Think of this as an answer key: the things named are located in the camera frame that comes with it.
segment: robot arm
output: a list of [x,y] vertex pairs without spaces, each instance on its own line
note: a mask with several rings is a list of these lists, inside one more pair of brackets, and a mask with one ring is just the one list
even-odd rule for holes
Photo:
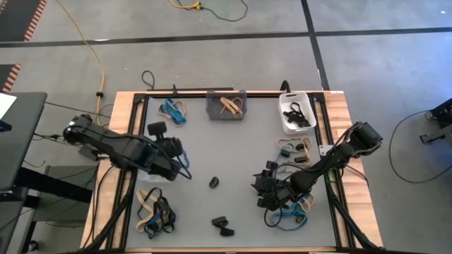
[[[342,169],[351,158],[370,155],[377,150],[383,138],[368,124],[357,122],[347,129],[328,154],[310,169],[303,169],[292,163],[281,165],[267,162],[267,169],[254,175],[256,182],[252,185],[261,196],[258,206],[274,211],[291,200],[297,202],[304,195],[309,194],[317,179],[331,169]],[[291,166],[301,170],[293,173],[287,180],[276,179],[275,173],[279,167]]]
[[112,164],[123,170],[142,169],[148,174],[158,174],[169,181],[176,179],[181,164],[172,159],[183,152],[178,138],[164,138],[164,122],[148,126],[154,130],[157,140],[142,135],[118,134],[93,124],[90,115],[75,116],[64,129],[63,136],[68,143],[81,143],[95,147],[109,155]]

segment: wooden table frame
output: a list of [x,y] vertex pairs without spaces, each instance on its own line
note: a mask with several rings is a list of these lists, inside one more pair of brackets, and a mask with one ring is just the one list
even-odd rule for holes
[[[246,91],[248,97],[279,97],[285,91]],[[343,92],[335,91],[304,91],[310,94],[311,105],[315,108],[316,117],[318,119],[316,127],[316,137],[319,145],[332,145],[342,133],[352,125],[350,115],[348,113],[347,102]],[[150,91],[150,92],[118,92],[115,99],[112,117],[109,123],[109,129],[118,133],[139,134],[144,129],[143,115],[147,106],[145,97],[205,97],[207,91]],[[364,173],[362,163],[359,159],[352,159],[350,165],[360,172]],[[105,175],[111,165],[108,159],[100,162],[97,173],[97,183]],[[122,196],[124,196],[127,186],[129,185],[130,173],[120,170],[111,170],[105,177],[100,187],[100,198],[98,200],[94,235],[98,235],[103,226],[107,223],[112,214],[114,204],[117,204]],[[361,230],[376,245],[381,246],[381,237],[376,223],[374,209],[372,207],[369,189],[366,182],[359,176],[345,171],[342,181],[333,186],[335,193],[342,199],[346,200],[348,211],[355,220]],[[88,234],[91,230],[93,219],[93,202],[88,212],[85,230],[83,232],[81,246],[87,241]],[[331,208],[333,227],[337,227],[335,238],[337,246],[353,247],[355,241],[348,237],[350,232],[344,224],[335,208]],[[122,213],[117,221],[114,233],[104,242],[103,247],[125,248],[126,231],[129,220],[124,217],[130,214],[129,210]],[[125,252],[304,252],[304,251],[335,251],[332,247],[273,247],[273,248],[134,248],[125,249]]]

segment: wooden board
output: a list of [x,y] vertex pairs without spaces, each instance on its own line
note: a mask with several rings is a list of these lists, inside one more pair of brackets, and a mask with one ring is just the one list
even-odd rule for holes
[[[347,101],[343,92],[325,93],[325,101],[333,139],[336,141],[352,125]],[[360,159],[351,159],[349,165],[364,174]],[[371,242],[382,246],[366,181],[347,169],[344,170],[342,181],[350,215]]]
[[[281,91],[247,91],[248,93],[275,93]],[[305,92],[322,92],[322,91],[305,91]],[[127,128],[129,126],[129,119],[131,117],[132,110],[132,102],[133,96],[135,93],[144,93],[144,92],[118,92],[116,99],[114,101],[114,107],[112,111],[112,117],[109,123],[109,129],[118,133],[126,133]],[[170,95],[172,92],[146,92],[148,94],[166,94]],[[187,91],[187,92],[179,92],[179,94],[193,94],[199,93],[199,91]],[[351,126],[350,115],[347,108],[347,102],[345,101],[345,96],[343,92],[323,92],[326,97],[326,105],[328,109],[328,115],[331,123],[331,128],[333,132],[333,137],[337,139],[348,126]],[[140,121],[142,108],[139,107],[137,110],[136,122],[134,126],[134,133],[138,130],[138,123]],[[322,115],[321,112],[318,114],[319,116],[319,125],[321,127],[321,131],[324,133],[323,123],[322,123]],[[364,170],[362,168],[362,164],[359,160],[353,160],[350,164],[352,167],[358,169],[362,173]],[[108,160],[104,159],[100,162],[99,171],[97,173],[97,183],[98,185],[100,179],[105,175],[108,168],[111,165]],[[104,182],[100,188],[99,194],[99,205],[97,206],[97,216],[95,220],[95,236],[100,233],[103,226],[107,223],[108,219],[111,216],[115,191],[117,188],[117,181],[119,177],[119,170],[113,169],[106,175]],[[381,245],[381,237],[379,234],[378,226],[375,219],[374,208],[372,207],[369,189],[365,181],[363,181],[360,177],[346,171],[343,176],[343,183],[345,194],[348,202],[348,207],[352,218],[356,221],[358,226],[362,229],[362,231],[369,237],[371,241],[373,241],[377,245]],[[125,181],[123,190],[125,191],[129,181]],[[85,230],[83,232],[83,237],[81,241],[81,247],[83,247],[86,242],[88,235],[90,234],[91,224],[92,224],[92,209],[93,202],[91,202],[90,210],[88,212],[88,217],[86,219]],[[118,222],[114,235],[113,248],[119,247],[119,239],[122,231],[122,222],[124,219],[124,215],[122,215]],[[345,225],[343,221],[340,219],[339,227],[340,231],[344,232]],[[346,238],[341,237],[342,242],[346,243]],[[285,251],[285,252],[294,252],[294,251],[333,251],[332,247],[303,247],[303,248],[146,248],[146,249],[131,249],[126,250],[127,252],[206,252],[206,251]]]

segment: concrete floor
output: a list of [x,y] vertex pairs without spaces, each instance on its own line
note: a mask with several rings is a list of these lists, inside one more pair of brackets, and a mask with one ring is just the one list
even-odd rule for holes
[[[88,39],[164,37],[252,32],[305,32],[298,0],[245,0],[248,16],[226,23],[209,13],[177,10],[166,1],[63,0]],[[203,0],[229,18],[240,16],[238,0]],[[435,28],[452,25],[446,0],[309,1],[318,31]],[[55,1],[49,1],[32,41],[79,40],[75,28]],[[452,173],[413,185],[398,179],[388,163],[388,142],[403,117],[431,109],[452,97],[451,33],[319,37],[332,90],[344,90],[353,121],[368,121],[384,137],[383,146],[364,158],[383,244],[390,250],[450,253],[452,241]],[[294,90],[320,90],[309,38],[162,42],[96,46],[107,71],[105,104],[117,91],[145,90],[141,73],[151,70],[156,88],[221,87],[278,89],[287,79]],[[100,70],[87,47],[0,49],[0,64],[22,64],[14,92],[45,91],[48,101],[94,110]],[[109,114],[111,107],[104,113]],[[38,133],[62,132],[78,114],[47,105]],[[418,135],[435,129],[423,115],[403,124],[394,140],[394,164],[412,180],[435,175],[452,163],[441,141],[420,145]],[[76,148],[33,142],[29,162],[86,165]],[[8,253],[18,252],[23,216]],[[38,253],[75,250],[82,229],[38,224],[34,239],[46,248]]]

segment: white plastic bin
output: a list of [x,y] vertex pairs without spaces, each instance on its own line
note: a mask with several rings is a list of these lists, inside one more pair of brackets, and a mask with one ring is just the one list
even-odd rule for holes
[[[283,115],[285,111],[292,111],[290,108],[290,104],[293,102],[297,102],[301,106],[302,113],[306,120],[311,125],[310,127],[299,127],[297,123],[287,122],[287,117]],[[290,92],[280,95],[280,115],[282,121],[282,127],[284,128],[284,132],[288,135],[296,135],[301,133],[306,133],[310,131],[312,128],[316,127],[317,121],[314,113],[312,111],[311,103],[309,103],[308,95],[305,92]]]

